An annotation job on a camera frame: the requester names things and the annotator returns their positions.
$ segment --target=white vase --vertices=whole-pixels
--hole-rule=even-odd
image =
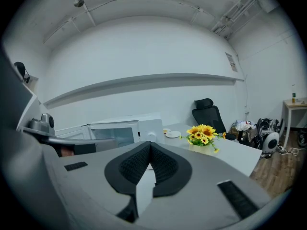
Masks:
[[[208,144],[202,147],[190,144],[189,150],[194,151],[194,152],[199,152],[205,155],[210,155],[210,156],[216,156],[217,154],[217,153],[214,153],[214,147],[211,144]]]

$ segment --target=microwave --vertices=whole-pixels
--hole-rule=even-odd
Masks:
[[[115,139],[119,147],[139,141],[165,142],[159,113],[104,119],[57,130],[55,135],[70,139]]]

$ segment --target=white plate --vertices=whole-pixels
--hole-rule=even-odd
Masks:
[[[180,135],[181,133],[179,131],[170,131],[165,134],[165,136],[168,138],[176,138],[179,137]]]
[[[169,131],[171,131],[169,128],[164,128],[164,129],[163,129],[163,133],[164,133],[164,134],[168,133]]]

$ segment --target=wooden table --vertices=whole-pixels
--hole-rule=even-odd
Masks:
[[[287,146],[287,142],[289,138],[292,111],[307,109],[307,98],[299,98],[299,100],[301,101],[294,102],[294,103],[292,103],[292,99],[283,101],[285,107],[288,109],[287,132],[286,132],[286,137],[285,137],[284,144],[283,144],[284,148]]]
[[[169,128],[174,131],[177,130],[181,135],[186,136],[187,130],[191,127],[185,124],[174,124],[165,126],[164,128]],[[230,140],[219,139],[214,143],[216,147],[220,149],[215,157],[228,163],[246,176],[250,176],[253,172],[262,153],[259,149],[251,148]],[[180,140],[179,138],[165,137],[165,144],[189,150],[189,143],[185,139]]]

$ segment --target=wooden floor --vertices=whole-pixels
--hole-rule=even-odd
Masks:
[[[284,135],[281,138],[281,145],[283,145],[283,141]],[[286,149],[289,150],[291,147],[299,148],[295,131],[290,131]],[[303,165],[306,153],[306,150],[300,150],[299,154],[294,156],[293,154],[281,155],[275,152],[270,159],[259,160],[250,177],[274,198],[291,188]]]

